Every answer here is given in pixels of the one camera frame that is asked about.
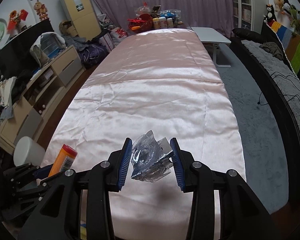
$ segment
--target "drawer handle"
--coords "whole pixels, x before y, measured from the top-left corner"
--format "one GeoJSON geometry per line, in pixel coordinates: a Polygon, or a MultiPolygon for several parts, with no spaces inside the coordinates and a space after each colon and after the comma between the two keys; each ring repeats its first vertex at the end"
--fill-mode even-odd
{"type": "Polygon", "coordinates": [[[29,114],[27,114],[26,117],[23,119],[22,124],[20,125],[20,127],[18,129],[17,135],[20,132],[20,129],[22,128],[22,126],[24,125],[24,123],[25,123],[25,121],[27,120],[28,117],[29,117],[29,114]]]}
{"type": "Polygon", "coordinates": [[[66,68],[69,67],[73,63],[73,61],[74,60],[72,60],[68,65],[66,65],[65,68],[62,71],[66,70],[66,68]]]}

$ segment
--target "white table leg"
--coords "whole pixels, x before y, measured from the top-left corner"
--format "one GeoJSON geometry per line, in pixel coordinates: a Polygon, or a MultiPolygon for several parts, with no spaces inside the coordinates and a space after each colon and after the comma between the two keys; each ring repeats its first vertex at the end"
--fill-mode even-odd
{"type": "Polygon", "coordinates": [[[216,67],[231,67],[230,65],[218,65],[217,64],[217,48],[218,44],[213,44],[213,55],[212,55],[212,61],[216,67]]]}

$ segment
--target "tv stand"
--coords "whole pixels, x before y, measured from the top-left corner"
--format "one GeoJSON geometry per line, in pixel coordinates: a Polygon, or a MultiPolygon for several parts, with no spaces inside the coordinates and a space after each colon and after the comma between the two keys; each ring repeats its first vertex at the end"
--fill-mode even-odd
{"type": "Polygon", "coordinates": [[[37,141],[62,98],[84,71],[73,45],[44,65],[28,82],[20,99],[13,105],[14,117],[5,119],[0,124],[0,147],[13,154],[23,136],[37,141]],[[46,84],[39,87],[41,76],[47,72],[53,72],[52,76],[46,84]]]}

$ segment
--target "white folding table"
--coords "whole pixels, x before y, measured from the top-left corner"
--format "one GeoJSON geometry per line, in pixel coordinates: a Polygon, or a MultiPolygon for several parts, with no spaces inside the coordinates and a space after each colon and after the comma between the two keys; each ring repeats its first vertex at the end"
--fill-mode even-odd
{"type": "Polygon", "coordinates": [[[217,64],[217,47],[219,46],[219,44],[231,44],[230,40],[228,40],[225,36],[212,28],[191,27],[191,29],[198,35],[202,43],[213,44],[212,61],[216,67],[230,67],[230,65],[217,64]]]}

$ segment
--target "purple bag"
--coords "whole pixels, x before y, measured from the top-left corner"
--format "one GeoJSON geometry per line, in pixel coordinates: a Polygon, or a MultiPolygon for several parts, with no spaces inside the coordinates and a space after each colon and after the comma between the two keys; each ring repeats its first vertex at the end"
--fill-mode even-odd
{"type": "Polygon", "coordinates": [[[108,50],[105,46],[99,44],[89,44],[89,47],[79,52],[81,63],[86,68],[91,68],[98,65],[108,55],[108,50]]]}

